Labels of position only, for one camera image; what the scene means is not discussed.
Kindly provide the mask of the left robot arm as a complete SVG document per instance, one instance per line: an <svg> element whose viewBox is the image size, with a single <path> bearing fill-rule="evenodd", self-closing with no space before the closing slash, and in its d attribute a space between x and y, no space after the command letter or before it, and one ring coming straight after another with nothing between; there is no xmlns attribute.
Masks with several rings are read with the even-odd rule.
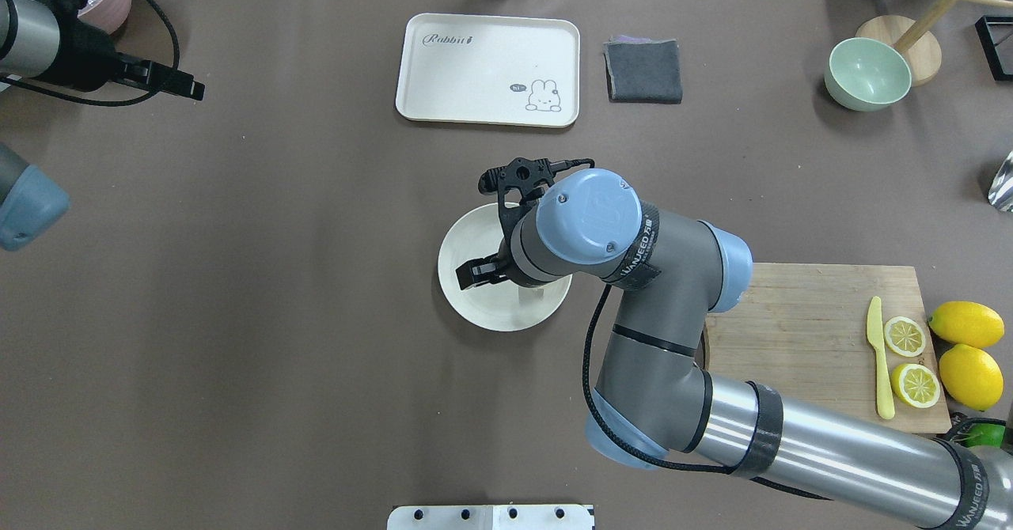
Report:
<svg viewBox="0 0 1013 530"><path fill-rule="evenodd" d="M2 0L4 84L56 100L122 108L159 93L202 100L205 85L180 69L180 39L154 0L145 0L173 44L170 65L116 51L112 37L81 21L87 0ZM69 195L16 152L2 147L1 243L15 252L69 209Z"/></svg>

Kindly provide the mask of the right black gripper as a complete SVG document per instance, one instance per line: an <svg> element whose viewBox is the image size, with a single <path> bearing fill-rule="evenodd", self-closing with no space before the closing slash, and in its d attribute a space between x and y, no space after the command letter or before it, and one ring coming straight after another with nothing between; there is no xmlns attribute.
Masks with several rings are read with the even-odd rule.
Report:
<svg viewBox="0 0 1013 530"><path fill-rule="evenodd" d="M497 198L497 218L503 231L503 241L493 255L468 259L456 267L460 290L511 281L521 287L541 287L558 280L557 275L546 274L539 268L524 268L527 256L521 245L514 245L514 231L521 227L524 217L538 206L547 188L555 183L560 171L587 165L593 168L592 158L553 161L548 158L527 159L518 157L504 166L485 171L478 181L482 195Z"/></svg>

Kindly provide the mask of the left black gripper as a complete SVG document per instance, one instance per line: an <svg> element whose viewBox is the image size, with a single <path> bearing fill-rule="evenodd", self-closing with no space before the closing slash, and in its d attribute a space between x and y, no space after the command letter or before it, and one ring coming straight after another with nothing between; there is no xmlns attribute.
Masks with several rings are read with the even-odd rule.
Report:
<svg viewBox="0 0 1013 530"><path fill-rule="evenodd" d="M202 101L206 86L181 71L119 53L111 35L80 21L87 0L2 0L2 82L35 79L91 93L109 82Z"/></svg>

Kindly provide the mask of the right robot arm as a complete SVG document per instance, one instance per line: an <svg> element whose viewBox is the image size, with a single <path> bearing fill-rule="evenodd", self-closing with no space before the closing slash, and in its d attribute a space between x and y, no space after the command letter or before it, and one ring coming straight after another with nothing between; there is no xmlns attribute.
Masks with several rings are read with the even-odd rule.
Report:
<svg viewBox="0 0 1013 530"><path fill-rule="evenodd" d="M481 174L503 237L456 268L460 289L534 289L588 274L604 289L585 337L586 436L631 468L728 475L845 502L919 529L1009 529L1011 454L840 414L710 368L707 317L737 307L749 246L661 210L593 159L518 157Z"/></svg>

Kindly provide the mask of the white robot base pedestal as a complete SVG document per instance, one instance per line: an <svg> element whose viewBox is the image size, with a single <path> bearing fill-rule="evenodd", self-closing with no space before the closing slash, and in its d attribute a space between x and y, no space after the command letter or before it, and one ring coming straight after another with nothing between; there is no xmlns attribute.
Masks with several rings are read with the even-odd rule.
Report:
<svg viewBox="0 0 1013 530"><path fill-rule="evenodd" d="M395 508L387 529L596 529L590 505L402 505Z"/></svg>

